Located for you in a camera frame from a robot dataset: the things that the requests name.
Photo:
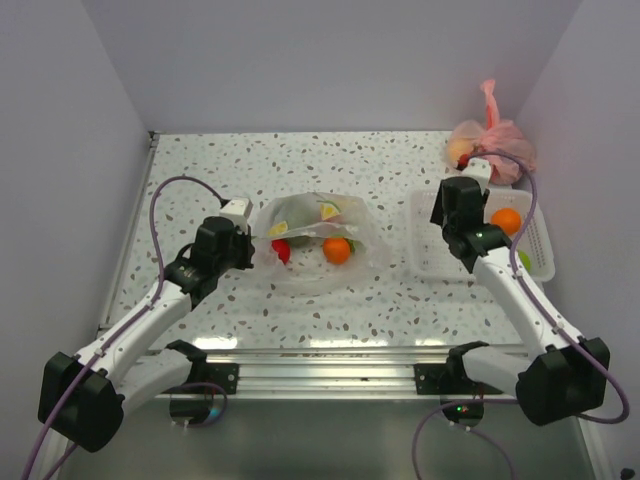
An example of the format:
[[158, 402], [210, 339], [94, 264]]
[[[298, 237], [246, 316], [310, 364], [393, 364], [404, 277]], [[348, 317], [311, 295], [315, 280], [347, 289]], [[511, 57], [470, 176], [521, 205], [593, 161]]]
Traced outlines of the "red fruit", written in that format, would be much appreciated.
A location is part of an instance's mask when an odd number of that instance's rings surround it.
[[291, 247], [285, 239], [273, 240], [271, 242], [271, 248], [284, 265], [289, 263], [291, 258]]

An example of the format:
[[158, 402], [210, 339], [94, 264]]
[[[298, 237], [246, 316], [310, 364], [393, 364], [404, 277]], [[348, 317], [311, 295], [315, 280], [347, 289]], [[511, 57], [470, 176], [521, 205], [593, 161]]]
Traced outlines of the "clear printed plastic bag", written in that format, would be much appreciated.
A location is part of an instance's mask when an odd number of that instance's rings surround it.
[[[320, 205], [321, 220], [307, 228], [288, 231], [287, 224], [274, 224], [275, 211], [283, 199], [306, 194]], [[327, 238], [355, 240], [361, 247], [342, 265], [330, 264], [323, 254]], [[271, 242], [285, 239], [291, 258], [284, 265]], [[307, 192], [280, 197], [262, 208], [256, 217], [252, 242], [255, 274], [290, 294], [318, 295], [351, 286], [388, 266], [391, 248], [383, 240], [373, 214], [357, 196]]]

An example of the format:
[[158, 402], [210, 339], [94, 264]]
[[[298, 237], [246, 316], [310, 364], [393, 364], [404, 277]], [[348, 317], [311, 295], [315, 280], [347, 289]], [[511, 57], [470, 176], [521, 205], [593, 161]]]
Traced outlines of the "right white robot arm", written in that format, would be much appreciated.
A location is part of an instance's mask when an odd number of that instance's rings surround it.
[[566, 321], [532, 280], [503, 230], [484, 220], [488, 191], [470, 177], [441, 182], [431, 221], [450, 253], [493, 295], [528, 351], [522, 360], [483, 341], [452, 348], [440, 384], [468, 392], [485, 384], [514, 397], [538, 426], [604, 402], [610, 352]]

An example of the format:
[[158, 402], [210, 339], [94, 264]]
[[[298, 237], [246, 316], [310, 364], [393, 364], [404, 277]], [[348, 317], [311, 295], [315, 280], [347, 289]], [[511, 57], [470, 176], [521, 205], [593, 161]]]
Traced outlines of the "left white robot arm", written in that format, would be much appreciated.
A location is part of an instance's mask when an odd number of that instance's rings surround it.
[[212, 372], [202, 350], [176, 340], [154, 359], [147, 351], [215, 291], [229, 270], [252, 268], [254, 252], [245, 217], [206, 218], [189, 256], [165, 266], [134, 310], [76, 354], [58, 352], [49, 359], [39, 421], [94, 453], [111, 441], [126, 415], [156, 395], [179, 386], [189, 393], [201, 390]]

